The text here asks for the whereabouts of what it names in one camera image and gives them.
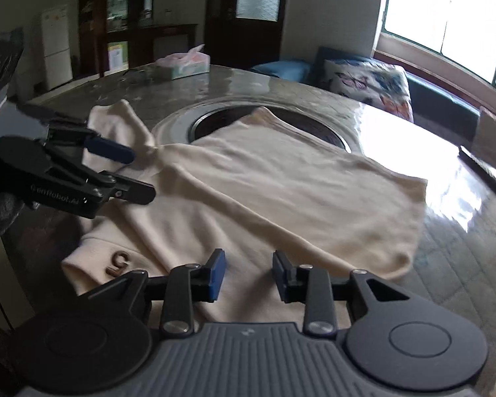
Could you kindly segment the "cream knit sweater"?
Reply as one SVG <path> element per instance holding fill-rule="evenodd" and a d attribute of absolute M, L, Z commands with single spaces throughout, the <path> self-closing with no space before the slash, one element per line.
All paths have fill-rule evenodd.
<path fill-rule="evenodd" d="M 426 214 L 427 183 L 372 159 L 293 134 L 248 126 L 192 144 L 158 144 L 128 101 L 91 109 L 88 127 L 131 147 L 129 166 L 85 153 L 94 170 L 151 184 L 147 205 L 112 200 L 83 220 L 62 262 L 78 293 L 132 270 L 152 276 L 203 263 L 217 248 L 227 271 L 219 298 L 198 316 L 217 322 L 296 322 L 270 274 L 272 254 L 346 277 L 365 269 L 384 279 L 412 266 Z"/>

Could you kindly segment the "white refrigerator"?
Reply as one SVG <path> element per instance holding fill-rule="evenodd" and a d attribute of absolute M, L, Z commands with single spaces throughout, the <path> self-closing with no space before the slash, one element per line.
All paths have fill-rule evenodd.
<path fill-rule="evenodd" d="M 41 13 L 45 83 L 48 90 L 72 80 L 68 6 Z"/>

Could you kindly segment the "dark wooden door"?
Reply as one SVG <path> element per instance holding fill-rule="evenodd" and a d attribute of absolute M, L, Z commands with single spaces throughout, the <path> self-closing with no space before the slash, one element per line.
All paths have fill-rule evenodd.
<path fill-rule="evenodd" d="M 279 59 L 287 0 L 207 0 L 204 51 L 216 66 L 249 69 Z"/>

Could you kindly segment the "dark wooden cabinet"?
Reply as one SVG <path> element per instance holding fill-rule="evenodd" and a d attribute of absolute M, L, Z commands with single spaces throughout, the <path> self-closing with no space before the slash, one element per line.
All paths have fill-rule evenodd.
<path fill-rule="evenodd" d="M 196 44 L 197 25 L 169 19 L 154 22 L 154 0 L 78 0 L 78 72 L 103 76 L 112 70 L 109 48 L 121 44 L 125 67 L 143 66 L 156 59 L 155 42 L 184 36 Z"/>

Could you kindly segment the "round recessed table hotplate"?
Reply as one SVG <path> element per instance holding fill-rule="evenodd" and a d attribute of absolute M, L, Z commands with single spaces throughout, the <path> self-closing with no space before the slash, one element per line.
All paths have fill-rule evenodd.
<path fill-rule="evenodd" d="M 348 153 L 362 151 L 354 129 L 331 109 L 247 96 L 186 106 L 156 124 L 152 134 L 158 144 L 191 144 L 230 125 L 262 128 L 265 134 L 316 137 Z"/>

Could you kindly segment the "tissue pack on table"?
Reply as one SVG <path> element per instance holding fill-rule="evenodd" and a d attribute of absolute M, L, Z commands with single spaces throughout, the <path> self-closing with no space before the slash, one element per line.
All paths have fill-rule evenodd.
<path fill-rule="evenodd" d="M 153 63 L 153 74 L 166 81 L 172 81 L 193 75 L 209 73 L 210 57 L 202 52 L 203 44 L 191 48 L 185 53 L 174 53 L 160 58 Z"/>

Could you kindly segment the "butterfly print pillow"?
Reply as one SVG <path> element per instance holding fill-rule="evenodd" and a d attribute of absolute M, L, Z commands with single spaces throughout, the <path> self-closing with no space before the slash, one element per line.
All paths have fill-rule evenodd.
<path fill-rule="evenodd" d="M 331 92 L 414 122 L 408 78 L 401 66 L 326 59 L 323 81 Z"/>

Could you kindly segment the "black remote control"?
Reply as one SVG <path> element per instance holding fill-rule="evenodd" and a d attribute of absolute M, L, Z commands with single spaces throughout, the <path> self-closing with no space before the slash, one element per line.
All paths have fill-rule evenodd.
<path fill-rule="evenodd" d="M 458 147 L 458 157 L 496 195 L 496 176 L 489 167 L 462 145 Z"/>

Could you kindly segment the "dark blue sofa bench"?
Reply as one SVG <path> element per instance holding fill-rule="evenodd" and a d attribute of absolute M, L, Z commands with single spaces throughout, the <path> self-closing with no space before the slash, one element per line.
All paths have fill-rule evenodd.
<path fill-rule="evenodd" d="M 391 65 L 340 50 L 320 47 L 312 64 L 279 60 L 251 68 L 254 73 L 305 83 L 386 111 L 468 147 L 480 111 L 431 82 Z"/>

